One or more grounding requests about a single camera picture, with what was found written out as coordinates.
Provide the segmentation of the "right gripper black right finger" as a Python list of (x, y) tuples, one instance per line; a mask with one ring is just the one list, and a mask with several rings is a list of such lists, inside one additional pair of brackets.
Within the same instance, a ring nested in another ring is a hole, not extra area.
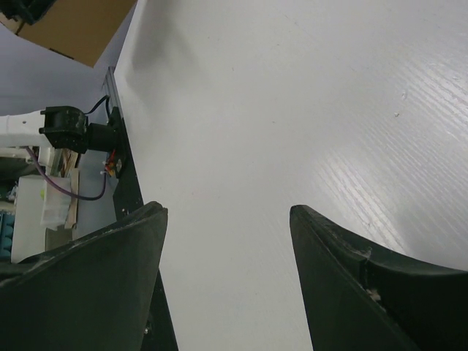
[(290, 232), (315, 350), (465, 350), (467, 272), (399, 254), (306, 205)]

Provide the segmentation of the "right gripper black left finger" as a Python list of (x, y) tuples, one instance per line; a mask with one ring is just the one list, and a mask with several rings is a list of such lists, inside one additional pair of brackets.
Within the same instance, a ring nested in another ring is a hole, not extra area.
[(139, 350), (167, 230), (150, 202), (107, 227), (1, 264), (3, 350)]

